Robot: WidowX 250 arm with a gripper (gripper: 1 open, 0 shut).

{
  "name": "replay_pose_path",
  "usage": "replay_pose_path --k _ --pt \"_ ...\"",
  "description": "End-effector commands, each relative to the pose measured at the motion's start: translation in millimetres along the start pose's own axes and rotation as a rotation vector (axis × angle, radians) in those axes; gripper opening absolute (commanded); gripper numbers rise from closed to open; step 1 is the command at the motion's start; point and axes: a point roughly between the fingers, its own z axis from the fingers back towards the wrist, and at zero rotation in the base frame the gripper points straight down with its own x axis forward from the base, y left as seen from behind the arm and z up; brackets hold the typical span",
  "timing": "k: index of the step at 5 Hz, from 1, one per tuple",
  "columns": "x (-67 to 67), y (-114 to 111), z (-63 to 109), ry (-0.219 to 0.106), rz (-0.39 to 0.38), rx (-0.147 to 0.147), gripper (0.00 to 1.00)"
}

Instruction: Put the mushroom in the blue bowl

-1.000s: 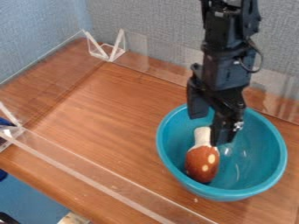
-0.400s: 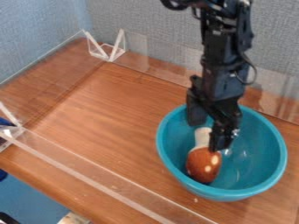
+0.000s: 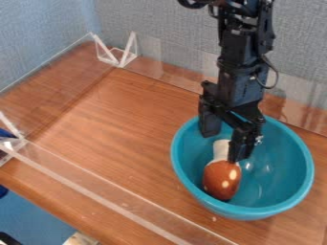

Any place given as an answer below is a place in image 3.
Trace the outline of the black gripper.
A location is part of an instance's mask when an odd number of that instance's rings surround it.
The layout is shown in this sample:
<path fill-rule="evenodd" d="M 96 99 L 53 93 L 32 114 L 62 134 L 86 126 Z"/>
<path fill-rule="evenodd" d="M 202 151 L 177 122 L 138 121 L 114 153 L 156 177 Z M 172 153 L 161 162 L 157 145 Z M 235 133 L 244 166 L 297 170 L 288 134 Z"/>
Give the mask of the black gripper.
<path fill-rule="evenodd" d="M 226 161 L 248 159 L 253 148 L 261 144 L 261 126 L 265 123 L 257 104 L 267 89 L 268 65 L 218 65 L 218 81 L 201 82 L 198 96 L 198 130 L 204 138 L 221 132 L 225 123 L 232 128 Z"/>

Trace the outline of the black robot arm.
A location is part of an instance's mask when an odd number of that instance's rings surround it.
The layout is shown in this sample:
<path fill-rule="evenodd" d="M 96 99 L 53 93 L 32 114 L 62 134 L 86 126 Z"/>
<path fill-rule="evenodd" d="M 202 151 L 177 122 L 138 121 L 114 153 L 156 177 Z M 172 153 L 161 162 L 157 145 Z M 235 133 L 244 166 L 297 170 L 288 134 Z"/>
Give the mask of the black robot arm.
<path fill-rule="evenodd" d="M 218 23 L 217 58 L 218 80 L 201 82 L 198 96 L 198 130 L 204 137 L 221 131 L 225 123 L 232 128 L 226 145 L 226 160 L 247 159 L 263 139 L 264 116 L 257 108 L 268 73 L 276 68 L 265 54 L 273 49 L 272 28 L 275 0 L 176 0 L 192 10 L 205 8 Z"/>

